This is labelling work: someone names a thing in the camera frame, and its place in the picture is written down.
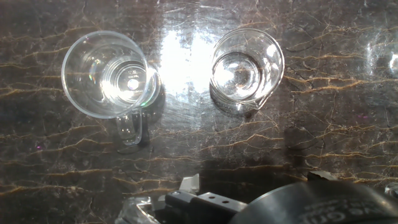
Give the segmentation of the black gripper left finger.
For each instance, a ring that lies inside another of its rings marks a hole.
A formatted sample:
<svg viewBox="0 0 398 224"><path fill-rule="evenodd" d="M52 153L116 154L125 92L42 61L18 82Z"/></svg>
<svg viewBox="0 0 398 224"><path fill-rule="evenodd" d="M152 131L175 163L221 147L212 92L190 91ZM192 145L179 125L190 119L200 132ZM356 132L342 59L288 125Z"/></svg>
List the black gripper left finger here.
<svg viewBox="0 0 398 224"><path fill-rule="evenodd" d="M200 175L182 179L178 190L150 197L130 197L115 224L218 224L228 223L246 203L211 192L199 194Z"/></svg>

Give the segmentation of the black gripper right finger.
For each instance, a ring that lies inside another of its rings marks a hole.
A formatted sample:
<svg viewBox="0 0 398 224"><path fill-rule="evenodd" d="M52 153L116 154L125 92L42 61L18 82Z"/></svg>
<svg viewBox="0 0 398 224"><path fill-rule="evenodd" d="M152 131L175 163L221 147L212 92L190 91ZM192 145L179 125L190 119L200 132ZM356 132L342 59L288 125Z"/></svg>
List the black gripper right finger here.
<svg viewBox="0 0 398 224"><path fill-rule="evenodd" d="M307 180L330 180L335 181L338 180L337 177L333 176L330 172L326 171L310 171L307 173Z"/></svg>

